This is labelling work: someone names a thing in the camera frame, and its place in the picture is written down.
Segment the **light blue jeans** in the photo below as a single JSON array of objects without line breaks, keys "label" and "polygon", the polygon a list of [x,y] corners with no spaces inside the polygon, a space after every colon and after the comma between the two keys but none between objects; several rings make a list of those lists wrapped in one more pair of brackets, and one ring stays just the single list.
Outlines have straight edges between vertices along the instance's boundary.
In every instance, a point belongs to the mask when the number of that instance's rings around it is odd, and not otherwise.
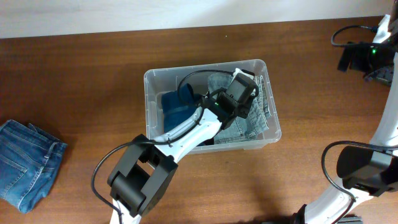
[{"label": "light blue jeans", "polygon": [[[208,77],[208,90],[210,93],[229,88],[233,77],[225,73],[213,73]],[[220,131],[214,137],[214,144],[227,144],[234,142],[253,141],[257,136],[269,129],[267,119],[271,117],[267,102],[265,83],[263,77],[254,77],[259,94],[253,99],[247,118],[236,117],[230,127]]]}]

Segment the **dark blue jeans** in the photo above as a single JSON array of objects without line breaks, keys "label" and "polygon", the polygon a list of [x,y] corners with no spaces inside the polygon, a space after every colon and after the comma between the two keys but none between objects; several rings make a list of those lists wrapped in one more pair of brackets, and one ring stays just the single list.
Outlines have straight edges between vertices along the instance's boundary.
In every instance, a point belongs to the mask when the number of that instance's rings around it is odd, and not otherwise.
[{"label": "dark blue jeans", "polygon": [[29,213],[55,182],[68,144],[13,119],[1,125],[1,199]]}]

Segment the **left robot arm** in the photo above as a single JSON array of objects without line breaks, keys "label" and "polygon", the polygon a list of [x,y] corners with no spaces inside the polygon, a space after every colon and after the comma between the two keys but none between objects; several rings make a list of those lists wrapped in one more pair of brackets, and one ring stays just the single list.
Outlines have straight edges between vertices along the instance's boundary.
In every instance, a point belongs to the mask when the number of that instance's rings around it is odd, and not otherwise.
[{"label": "left robot arm", "polygon": [[134,138],[111,171],[107,183],[111,223],[139,223],[163,197],[178,162],[202,142],[246,118],[259,94],[254,75],[236,70],[227,88],[210,93],[187,120],[155,139]]}]

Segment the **teal garment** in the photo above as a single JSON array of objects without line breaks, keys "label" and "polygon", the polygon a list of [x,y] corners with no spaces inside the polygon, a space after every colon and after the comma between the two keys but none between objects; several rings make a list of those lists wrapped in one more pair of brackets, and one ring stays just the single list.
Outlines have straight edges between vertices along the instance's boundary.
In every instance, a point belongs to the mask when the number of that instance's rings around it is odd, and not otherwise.
[{"label": "teal garment", "polygon": [[195,103],[201,98],[200,94],[194,94],[193,88],[189,83],[180,88],[180,96],[188,105],[180,101],[177,91],[167,92],[161,97],[165,133],[191,117],[197,109]]}]

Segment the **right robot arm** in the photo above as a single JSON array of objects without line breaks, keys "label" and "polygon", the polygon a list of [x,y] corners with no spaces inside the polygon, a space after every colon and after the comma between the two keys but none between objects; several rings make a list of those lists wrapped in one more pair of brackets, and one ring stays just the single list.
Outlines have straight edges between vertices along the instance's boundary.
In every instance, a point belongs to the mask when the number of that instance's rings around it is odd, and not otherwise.
[{"label": "right robot arm", "polygon": [[347,42],[338,70],[364,73],[389,85],[384,112],[370,143],[336,141],[323,150],[321,167],[330,186],[292,215],[290,223],[361,223],[347,214],[385,192],[397,191],[397,14],[385,15],[372,42]]}]

